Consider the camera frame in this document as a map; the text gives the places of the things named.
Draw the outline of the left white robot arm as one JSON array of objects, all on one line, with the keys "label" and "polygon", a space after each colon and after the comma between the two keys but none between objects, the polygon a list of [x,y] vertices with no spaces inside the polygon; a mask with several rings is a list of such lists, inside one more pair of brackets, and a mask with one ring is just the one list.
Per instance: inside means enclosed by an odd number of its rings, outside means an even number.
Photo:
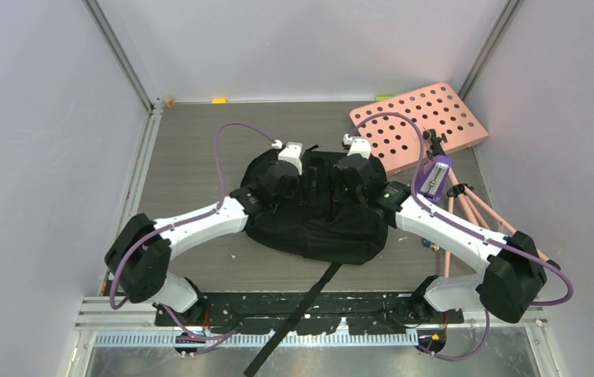
[{"label": "left white robot arm", "polygon": [[111,307],[159,304],[172,309],[184,324],[198,324],[205,305],[190,280],[170,272],[170,263],[195,246],[243,232],[259,215],[276,210],[296,194],[301,173],[300,163],[278,160],[256,181],[208,207],[156,220],[134,215],[104,257],[112,273]]}]

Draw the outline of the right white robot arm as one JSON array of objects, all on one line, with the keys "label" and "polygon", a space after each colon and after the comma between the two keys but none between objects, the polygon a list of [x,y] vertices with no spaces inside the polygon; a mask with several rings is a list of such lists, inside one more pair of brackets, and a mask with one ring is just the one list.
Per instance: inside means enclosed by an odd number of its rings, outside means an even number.
[{"label": "right white robot arm", "polygon": [[386,246],[390,229],[439,242],[473,268],[466,276],[428,276],[409,298],[415,317],[432,322],[453,309],[484,309],[516,323],[547,282],[533,240],[479,228],[428,203],[410,186],[390,181],[380,161],[344,156],[314,175],[309,190],[324,205],[311,231],[323,226],[320,256],[362,265]]}]

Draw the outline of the black backpack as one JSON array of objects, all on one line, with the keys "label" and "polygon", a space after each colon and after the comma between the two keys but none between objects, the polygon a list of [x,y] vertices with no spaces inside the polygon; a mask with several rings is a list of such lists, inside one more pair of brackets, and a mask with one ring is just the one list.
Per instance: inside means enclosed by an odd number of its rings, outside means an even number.
[{"label": "black backpack", "polygon": [[[385,247],[388,221],[372,207],[371,202],[323,202],[325,164],[335,155],[347,154],[320,151],[316,147],[308,148],[302,154],[302,166],[313,162],[318,167],[317,202],[314,206],[290,200],[278,205],[276,210],[259,215],[244,229],[248,237],[263,246],[329,264],[295,312],[275,331],[244,370],[246,376],[257,373],[342,265],[363,265],[374,259]],[[247,166],[240,187],[255,181],[255,169],[261,162],[276,160],[276,150],[268,150],[253,159]]]}]

